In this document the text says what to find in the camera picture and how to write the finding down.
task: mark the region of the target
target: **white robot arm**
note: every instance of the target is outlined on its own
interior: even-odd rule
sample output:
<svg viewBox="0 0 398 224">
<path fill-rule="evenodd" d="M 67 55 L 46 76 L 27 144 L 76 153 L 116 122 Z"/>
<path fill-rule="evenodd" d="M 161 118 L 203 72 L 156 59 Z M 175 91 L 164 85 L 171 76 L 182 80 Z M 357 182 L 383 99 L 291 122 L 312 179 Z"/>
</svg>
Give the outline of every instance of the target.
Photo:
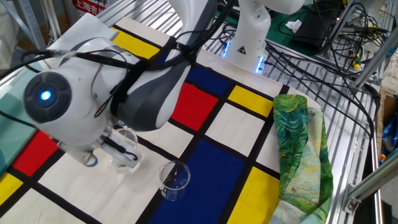
<svg viewBox="0 0 398 224">
<path fill-rule="evenodd" d="M 234 39 L 223 52 L 226 60 L 250 72 L 262 73 L 264 49 L 271 26 L 266 7 L 284 14 L 297 12 L 305 0 L 239 0 L 240 17 Z"/>
<path fill-rule="evenodd" d="M 180 16 L 181 32 L 205 31 L 216 13 L 215 0 L 169 0 Z M 190 48 L 203 33 L 187 33 L 177 40 L 181 49 Z M 189 58 L 163 70 L 145 71 L 146 65 L 129 52 L 106 39 L 91 39 L 77 45 L 77 52 L 98 54 L 136 65 L 111 67 L 72 57 L 56 69 L 38 73 L 26 86 L 24 108 L 45 133 L 60 140 L 60 148 L 86 166 L 97 161 L 93 150 L 101 147 L 129 167 L 135 167 L 141 155 L 112 133 L 110 114 L 136 131 L 160 128 L 171 117 L 180 89 L 191 68 Z M 172 50 L 166 62 L 182 54 Z M 104 113 L 97 113 L 109 100 Z"/>
</svg>

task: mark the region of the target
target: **black strap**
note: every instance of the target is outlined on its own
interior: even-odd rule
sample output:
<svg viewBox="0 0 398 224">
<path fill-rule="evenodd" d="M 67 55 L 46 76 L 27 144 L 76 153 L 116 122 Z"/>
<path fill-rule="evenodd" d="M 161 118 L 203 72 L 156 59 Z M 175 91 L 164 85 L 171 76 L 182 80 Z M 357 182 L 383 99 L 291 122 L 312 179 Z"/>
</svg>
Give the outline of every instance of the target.
<svg viewBox="0 0 398 224">
<path fill-rule="evenodd" d="M 195 65 L 197 62 L 197 52 L 192 52 L 192 48 L 184 45 L 184 44 L 180 44 L 177 42 L 174 42 L 173 46 L 171 49 L 176 49 L 181 51 L 181 53 L 184 54 L 186 60 L 188 60 L 190 62 L 191 65 Z"/>
<path fill-rule="evenodd" d="M 146 60 L 140 60 L 135 64 L 134 67 L 130 69 L 126 77 L 124 77 L 123 80 L 121 80 L 119 84 L 112 89 L 111 94 L 113 94 L 113 99 L 111 102 L 110 110 L 114 116 L 118 115 L 119 104 L 126 101 L 128 97 L 127 91 L 149 67 L 149 62 L 147 62 Z"/>
</svg>

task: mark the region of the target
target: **colorful mat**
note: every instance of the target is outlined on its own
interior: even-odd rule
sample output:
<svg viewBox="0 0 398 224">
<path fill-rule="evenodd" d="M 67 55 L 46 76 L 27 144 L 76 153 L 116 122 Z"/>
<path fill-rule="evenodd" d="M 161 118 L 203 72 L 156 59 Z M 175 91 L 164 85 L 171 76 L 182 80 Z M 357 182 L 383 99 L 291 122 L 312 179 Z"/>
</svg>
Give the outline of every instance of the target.
<svg viewBox="0 0 398 224">
<path fill-rule="evenodd" d="M 170 38 L 126 18 L 114 28 L 115 41 L 127 34 L 136 45 Z M 128 41 L 118 44 L 134 53 Z M 159 51 L 140 56 L 161 60 Z M 138 133 L 144 159 L 133 174 L 117 173 L 102 150 L 87 168 L 38 132 L 0 181 L 0 223 L 268 223 L 279 198 L 272 101 L 286 93 L 298 91 L 202 51 L 169 122 Z M 158 168 L 175 160 L 192 178 L 184 198 L 169 202 Z"/>
</svg>

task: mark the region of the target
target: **cardboard box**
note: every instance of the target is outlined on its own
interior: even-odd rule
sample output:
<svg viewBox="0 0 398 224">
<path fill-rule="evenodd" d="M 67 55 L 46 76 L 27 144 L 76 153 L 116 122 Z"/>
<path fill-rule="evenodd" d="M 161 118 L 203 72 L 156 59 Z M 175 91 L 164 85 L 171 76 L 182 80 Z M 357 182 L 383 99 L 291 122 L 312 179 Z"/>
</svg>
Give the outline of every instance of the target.
<svg viewBox="0 0 398 224">
<path fill-rule="evenodd" d="M 376 143 L 377 143 L 377 156 L 380 157 L 382 138 L 384 126 L 391 120 L 394 113 L 397 111 L 398 103 L 393 94 L 386 90 L 380 91 L 380 108 L 377 112 L 377 123 L 376 123 Z"/>
</svg>

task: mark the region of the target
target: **green fabric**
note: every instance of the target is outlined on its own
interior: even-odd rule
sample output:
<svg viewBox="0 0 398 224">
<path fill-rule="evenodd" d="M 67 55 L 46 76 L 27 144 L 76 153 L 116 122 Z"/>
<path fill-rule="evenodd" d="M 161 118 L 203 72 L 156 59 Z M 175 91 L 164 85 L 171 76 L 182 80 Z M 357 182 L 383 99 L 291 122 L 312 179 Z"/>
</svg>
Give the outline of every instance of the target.
<svg viewBox="0 0 398 224">
<path fill-rule="evenodd" d="M 41 70 L 38 63 L 32 65 L 34 68 Z M 21 71 L 10 83 L 12 88 L 0 98 L 0 110 L 19 118 L 23 121 L 32 122 L 26 115 L 22 105 L 22 94 L 25 86 L 36 74 L 28 69 Z M 11 165 L 18 153 L 24 148 L 35 129 L 11 121 L 0 116 L 0 177 Z"/>
<path fill-rule="evenodd" d="M 280 197 L 270 223 L 325 223 L 333 193 L 323 113 L 300 95 L 274 98 Z"/>
</svg>

